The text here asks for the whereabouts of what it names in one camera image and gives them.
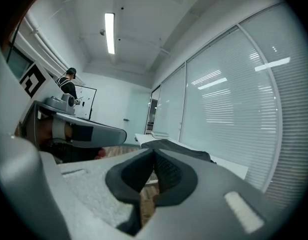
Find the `white table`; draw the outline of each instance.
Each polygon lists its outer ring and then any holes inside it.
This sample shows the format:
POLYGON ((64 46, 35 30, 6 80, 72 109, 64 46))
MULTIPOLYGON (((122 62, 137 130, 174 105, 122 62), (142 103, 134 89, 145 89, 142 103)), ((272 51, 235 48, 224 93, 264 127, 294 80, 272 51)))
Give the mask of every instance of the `white table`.
MULTIPOLYGON (((136 139, 138 140, 140 146, 142 146, 143 143, 158 140, 157 138, 154 138, 152 135, 145 135, 145 134, 136 133, 135 136, 136 136, 136 139)), ((192 148, 190 146, 187 146, 187 145, 180 143, 178 141, 175 141, 173 139, 168 138, 168 140, 177 144, 177 145, 180 145, 184 148, 186 147, 188 149, 197 151, 197 149, 192 148)), ((231 172, 233 172, 234 174, 236 174, 238 177, 242 178, 243 180, 245 179, 247 171, 248 171, 247 166, 244 166, 244 165, 241 165, 241 164, 238 164, 238 163, 234 163, 234 162, 230 162, 230 161, 215 157, 213 155, 210 155, 210 158, 211 158, 212 161, 216 162, 219 166, 222 166, 222 167, 230 170, 231 172)))

